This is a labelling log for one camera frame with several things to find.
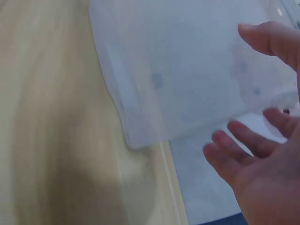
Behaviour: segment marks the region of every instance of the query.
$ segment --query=white surface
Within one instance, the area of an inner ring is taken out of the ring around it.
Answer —
[[[279,0],[91,0],[94,41],[127,144],[154,144],[297,98],[295,73],[238,35],[238,23],[268,20],[292,26]]]
[[[251,113],[238,120],[267,138],[280,143],[285,141],[283,137],[272,135],[265,126],[263,117],[258,114]],[[211,140],[212,133],[218,129],[228,132],[226,124],[223,124],[170,141],[176,173],[191,225],[215,221],[240,212],[231,188],[207,163],[202,152],[203,146]]]

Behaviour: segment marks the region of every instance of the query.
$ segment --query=palm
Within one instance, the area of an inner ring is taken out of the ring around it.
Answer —
[[[285,144],[265,139],[243,124],[232,121],[228,129],[251,150],[254,157],[244,152],[223,131],[213,135],[215,144],[207,145],[204,153],[220,176],[232,186],[250,224],[274,224],[275,221],[286,224],[286,217],[280,217],[278,212],[288,209],[289,202],[296,197],[295,191],[300,189],[299,119],[277,109],[267,110],[265,116],[289,138]],[[225,153],[218,156],[222,157],[223,165],[216,165],[211,159],[221,152],[219,149]]]

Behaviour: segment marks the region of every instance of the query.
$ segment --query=blue fabric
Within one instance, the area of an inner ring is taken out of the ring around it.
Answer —
[[[240,213],[232,217],[227,217],[203,225],[248,225],[248,223],[245,221],[243,215]]]

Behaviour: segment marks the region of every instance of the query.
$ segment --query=light wood table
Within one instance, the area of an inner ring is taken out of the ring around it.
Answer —
[[[88,0],[0,0],[0,224],[187,224],[169,144],[126,147]]]

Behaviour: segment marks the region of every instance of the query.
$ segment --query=translucent plastic sheet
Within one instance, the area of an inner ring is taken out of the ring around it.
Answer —
[[[297,27],[279,0],[91,0],[105,83],[132,148],[298,101],[296,75],[252,50],[238,23]]]

